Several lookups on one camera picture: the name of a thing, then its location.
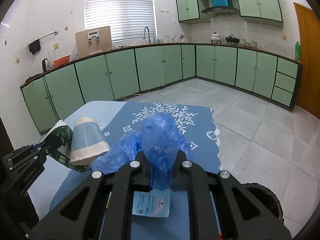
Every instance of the faucet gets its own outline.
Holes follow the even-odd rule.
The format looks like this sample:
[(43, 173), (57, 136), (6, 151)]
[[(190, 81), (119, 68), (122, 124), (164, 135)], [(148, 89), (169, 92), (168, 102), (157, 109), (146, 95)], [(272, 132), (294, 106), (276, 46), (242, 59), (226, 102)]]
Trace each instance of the faucet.
[(150, 40), (150, 32), (149, 32), (149, 28), (146, 26), (144, 27), (144, 32), (143, 32), (143, 39), (145, 40), (146, 39), (146, 29), (148, 29), (148, 44), (151, 44), (151, 40)]

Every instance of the white blind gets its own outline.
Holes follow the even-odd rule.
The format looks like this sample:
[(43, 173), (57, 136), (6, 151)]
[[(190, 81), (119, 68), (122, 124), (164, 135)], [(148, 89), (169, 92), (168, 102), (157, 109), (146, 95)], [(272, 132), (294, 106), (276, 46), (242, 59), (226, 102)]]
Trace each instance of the white blind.
[(86, 29), (110, 26), (112, 41), (156, 37), (153, 0), (85, 0)]

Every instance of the plastic bottle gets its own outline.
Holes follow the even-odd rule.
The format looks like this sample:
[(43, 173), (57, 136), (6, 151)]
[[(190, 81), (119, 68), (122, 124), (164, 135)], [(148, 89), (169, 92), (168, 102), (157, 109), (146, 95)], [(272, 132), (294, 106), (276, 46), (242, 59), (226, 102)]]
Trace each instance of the plastic bottle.
[(301, 60), (301, 46), (299, 42), (297, 41), (296, 46), (295, 46), (295, 60), (300, 61)]

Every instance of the tile floor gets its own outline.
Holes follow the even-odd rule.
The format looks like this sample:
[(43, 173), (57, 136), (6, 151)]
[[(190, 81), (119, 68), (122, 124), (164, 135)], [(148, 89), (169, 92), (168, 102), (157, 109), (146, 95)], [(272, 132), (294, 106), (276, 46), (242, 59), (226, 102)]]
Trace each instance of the tile floor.
[(258, 182), (279, 198), (295, 236), (320, 200), (320, 120), (300, 107), (272, 103), (200, 79), (128, 101), (208, 106), (220, 129), (221, 169), (241, 183)]

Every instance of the metal bolt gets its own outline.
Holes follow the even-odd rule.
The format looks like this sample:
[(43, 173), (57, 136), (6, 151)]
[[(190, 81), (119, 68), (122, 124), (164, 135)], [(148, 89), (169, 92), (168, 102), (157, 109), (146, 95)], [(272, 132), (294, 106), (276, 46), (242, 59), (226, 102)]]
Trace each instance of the metal bolt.
[(101, 171), (94, 171), (91, 176), (94, 178), (94, 179), (98, 179), (102, 176), (102, 172)]
[(185, 168), (190, 168), (192, 166), (192, 162), (191, 161), (183, 161), (182, 166)]
[(133, 168), (138, 168), (140, 166), (140, 162), (132, 161), (132, 162), (130, 162), (130, 166)]
[(220, 177), (223, 178), (223, 179), (227, 179), (230, 177), (230, 173), (227, 172), (227, 171), (221, 171), (220, 172)]

